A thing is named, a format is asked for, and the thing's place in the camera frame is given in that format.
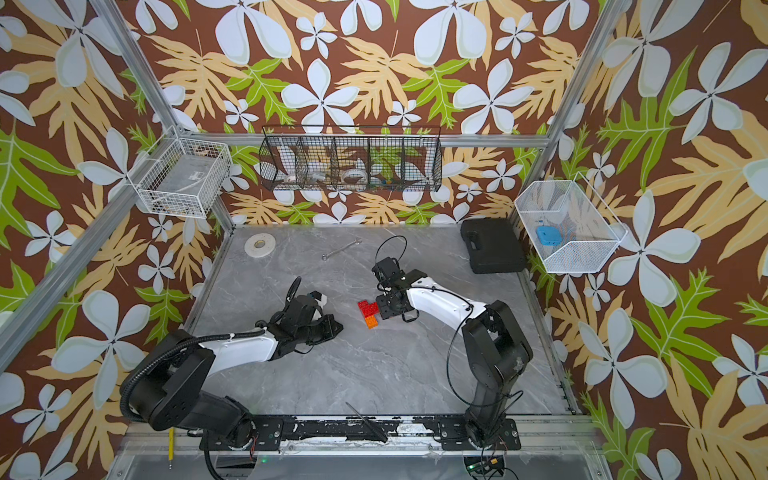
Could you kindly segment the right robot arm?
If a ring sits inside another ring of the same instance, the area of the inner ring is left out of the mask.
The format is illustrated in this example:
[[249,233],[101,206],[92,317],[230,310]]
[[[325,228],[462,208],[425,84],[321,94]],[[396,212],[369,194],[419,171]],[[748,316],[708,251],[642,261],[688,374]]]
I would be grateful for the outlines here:
[[380,294],[383,319],[406,322],[426,313],[454,329],[461,337],[469,369],[476,379],[467,406],[463,435],[477,448],[488,448],[503,438],[503,423],[512,388],[533,359],[533,350],[511,308],[503,301],[484,303],[455,293],[420,270],[405,272],[397,259],[386,257],[372,267]]

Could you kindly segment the red long lego brick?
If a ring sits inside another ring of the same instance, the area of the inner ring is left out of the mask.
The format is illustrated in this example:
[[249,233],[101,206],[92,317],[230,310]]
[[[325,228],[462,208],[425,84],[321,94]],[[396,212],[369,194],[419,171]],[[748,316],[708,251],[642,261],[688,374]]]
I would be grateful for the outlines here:
[[367,300],[362,300],[358,303],[358,309],[366,321],[369,319],[375,320],[379,314],[379,306],[376,302],[370,303]]

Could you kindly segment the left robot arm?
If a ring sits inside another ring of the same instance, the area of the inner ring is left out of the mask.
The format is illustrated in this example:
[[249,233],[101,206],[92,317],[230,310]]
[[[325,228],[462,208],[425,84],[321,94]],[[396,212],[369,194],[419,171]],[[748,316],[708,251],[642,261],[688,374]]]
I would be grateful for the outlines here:
[[240,402],[204,389],[208,377],[234,367],[268,363],[335,339],[344,329],[324,311],[318,291],[286,296],[267,320],[242,332],[194,336],[168,334],[120,386],[120,411],[155,431],[197,431],[229,447],[244,447],[255,433],[254,415]]

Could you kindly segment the orange square lego brick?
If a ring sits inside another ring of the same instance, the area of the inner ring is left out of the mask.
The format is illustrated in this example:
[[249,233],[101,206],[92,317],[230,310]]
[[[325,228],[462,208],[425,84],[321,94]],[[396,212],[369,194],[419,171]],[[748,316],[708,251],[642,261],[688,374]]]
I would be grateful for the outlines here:
[[378,320],[377,320],[375,315],[366,316],[364,318],[364,321],[365,321],[365,324],[366,324],[368,329],[376,328],[379,325]]

